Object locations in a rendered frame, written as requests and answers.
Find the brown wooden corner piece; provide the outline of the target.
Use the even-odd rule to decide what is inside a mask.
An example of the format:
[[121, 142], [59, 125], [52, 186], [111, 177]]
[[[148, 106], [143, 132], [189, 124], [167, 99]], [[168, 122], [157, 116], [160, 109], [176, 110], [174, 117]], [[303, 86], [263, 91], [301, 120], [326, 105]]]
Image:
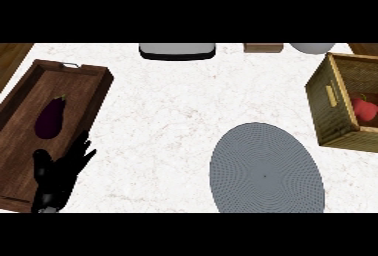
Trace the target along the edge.
[[357, 55], [378, 56], [378, 43], [350, 43], [349, 47]]

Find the white and black appliance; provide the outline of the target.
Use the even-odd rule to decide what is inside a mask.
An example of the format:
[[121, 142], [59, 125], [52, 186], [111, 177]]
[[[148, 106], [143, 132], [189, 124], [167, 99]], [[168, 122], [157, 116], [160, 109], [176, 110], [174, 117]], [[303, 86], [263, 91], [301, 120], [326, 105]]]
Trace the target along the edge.
[[205, 60], [216, 55], [214, 43], [140, 43], [140, 56], [149, 60]]

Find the dark wooden serving tray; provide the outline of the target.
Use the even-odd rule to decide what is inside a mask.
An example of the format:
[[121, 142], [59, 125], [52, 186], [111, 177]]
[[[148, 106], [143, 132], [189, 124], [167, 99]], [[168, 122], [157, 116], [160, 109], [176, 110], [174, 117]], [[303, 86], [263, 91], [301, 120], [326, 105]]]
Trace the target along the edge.
[[[37, 60], [0, 103], [0, 209], [31, 210], [36, 180], [33, 153], [43, 148], [61, 158], [80, 133], [92, 127], [114, 76], [108, 68], [72, 68]], [[58, 136], [37, 137], [37, 117], [55, 97], [65, 98], [64, 124]]]

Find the purple eggplant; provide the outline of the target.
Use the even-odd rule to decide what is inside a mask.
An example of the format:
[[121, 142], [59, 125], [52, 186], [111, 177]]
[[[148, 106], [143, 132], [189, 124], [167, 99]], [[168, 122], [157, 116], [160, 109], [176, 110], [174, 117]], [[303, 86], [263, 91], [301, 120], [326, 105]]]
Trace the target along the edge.
[[52, 139], [59, 135], [64, 123], [65, 105], [65, 96], [59, 96], [44, 107], [34, 125], [34, 131], [39, 138]]

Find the small wooden block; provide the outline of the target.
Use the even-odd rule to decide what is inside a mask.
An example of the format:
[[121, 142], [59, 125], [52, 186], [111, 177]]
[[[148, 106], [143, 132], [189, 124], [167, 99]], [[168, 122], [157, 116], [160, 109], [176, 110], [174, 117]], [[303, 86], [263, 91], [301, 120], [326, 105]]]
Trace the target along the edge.
[[245, 53], [279, 53], [284, 49], [282, 43], [245, 43]]

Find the red bell pepper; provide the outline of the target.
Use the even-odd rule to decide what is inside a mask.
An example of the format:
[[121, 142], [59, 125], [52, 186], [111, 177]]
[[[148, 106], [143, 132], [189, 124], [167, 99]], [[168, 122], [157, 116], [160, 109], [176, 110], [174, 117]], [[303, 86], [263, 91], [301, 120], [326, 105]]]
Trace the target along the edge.
[[352, 99], [352, 105], [356, 118], [365, 122], [372, 121], [378, 113], [378, 106], [368, 101], [365, 94]]

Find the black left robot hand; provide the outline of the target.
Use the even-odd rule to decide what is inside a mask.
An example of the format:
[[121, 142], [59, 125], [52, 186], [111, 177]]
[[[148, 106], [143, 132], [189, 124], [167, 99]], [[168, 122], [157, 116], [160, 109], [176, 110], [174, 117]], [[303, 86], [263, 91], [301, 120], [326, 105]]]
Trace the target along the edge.
[[41, 205], [41, 196], [53, 194], [59, 200], [59, 211], [64, 209], [72, 193], [77, 177], [83, 171], [96, 151], [86, 152], [92, 141], [89, 140], [89, 132], [83, 131], [78, 135], [70, 150], [64, 157], [53, 160], [44, 149], [37, 149], [33, 153], [34, 160], [34, 179], [37, 182], [37, 191], [31, 212], [39, 212]]

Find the round grey woven placemat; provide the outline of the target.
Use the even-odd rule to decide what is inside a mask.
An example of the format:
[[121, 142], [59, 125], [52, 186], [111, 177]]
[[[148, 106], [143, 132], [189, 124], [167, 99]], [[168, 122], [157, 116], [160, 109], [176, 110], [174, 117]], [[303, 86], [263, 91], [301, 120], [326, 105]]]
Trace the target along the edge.
[[276, 126], [245, 123], [220, 138], [210, 188], [223, 213], [321, 213], [325, 189], [303, 144]]

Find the square wicker basket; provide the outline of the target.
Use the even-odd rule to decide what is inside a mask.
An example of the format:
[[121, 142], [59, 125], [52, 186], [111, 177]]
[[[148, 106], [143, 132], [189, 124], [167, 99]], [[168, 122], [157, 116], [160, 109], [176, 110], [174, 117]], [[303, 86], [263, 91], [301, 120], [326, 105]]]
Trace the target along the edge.
[[378, 106], [378, 56], [326, 53], [306, 93], [319, 145], [378, 153], [378, 114], [362, 122], [352, 105], [366, 98]]

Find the white rounded bowl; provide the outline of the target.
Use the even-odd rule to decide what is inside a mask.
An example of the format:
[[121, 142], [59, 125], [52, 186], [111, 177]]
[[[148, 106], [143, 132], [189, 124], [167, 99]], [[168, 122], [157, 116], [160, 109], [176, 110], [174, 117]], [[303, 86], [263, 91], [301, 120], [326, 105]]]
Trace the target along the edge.
[[325, 54], [332, 47], [335, 46], [334, 43], [293, 43], [291, 46], [306, 54]]

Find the brown wooden panel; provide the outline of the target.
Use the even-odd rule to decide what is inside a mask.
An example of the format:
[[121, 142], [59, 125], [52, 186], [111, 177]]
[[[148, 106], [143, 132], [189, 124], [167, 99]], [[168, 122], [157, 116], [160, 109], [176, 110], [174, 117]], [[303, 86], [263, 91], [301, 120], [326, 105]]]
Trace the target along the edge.
[[33, 43], [0, 43], [0, 92], [33, 46]]

